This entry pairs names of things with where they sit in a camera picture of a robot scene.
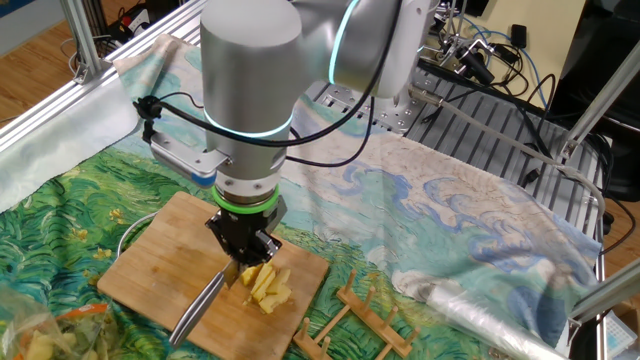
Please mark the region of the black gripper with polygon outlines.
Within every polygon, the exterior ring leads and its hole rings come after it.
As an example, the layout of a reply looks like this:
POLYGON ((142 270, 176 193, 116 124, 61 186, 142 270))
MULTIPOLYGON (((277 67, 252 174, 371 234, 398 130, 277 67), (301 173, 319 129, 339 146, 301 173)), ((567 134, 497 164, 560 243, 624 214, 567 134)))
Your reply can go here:
POLYGON ((247 252, 247 264, 259 265, 270 261, 282 247, 280 240, 271 236, 274 216, 266 212, 241 214, 220 210, 206 222, 224 252, 240 261, 240 252, 247 252))

